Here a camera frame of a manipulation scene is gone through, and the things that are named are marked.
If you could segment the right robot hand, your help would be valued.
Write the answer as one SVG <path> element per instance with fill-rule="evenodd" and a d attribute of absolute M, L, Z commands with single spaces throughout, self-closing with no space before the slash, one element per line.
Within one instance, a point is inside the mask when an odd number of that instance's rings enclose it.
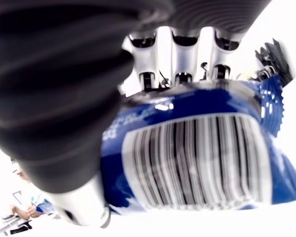
<path fill-rule="evenodd" d="M 102 134 L 134 58 L 125 37 L 160 26 L 240 39 L 266 0 L 0 0 L 0 149 L 57 211 L 105 228 Z"/>

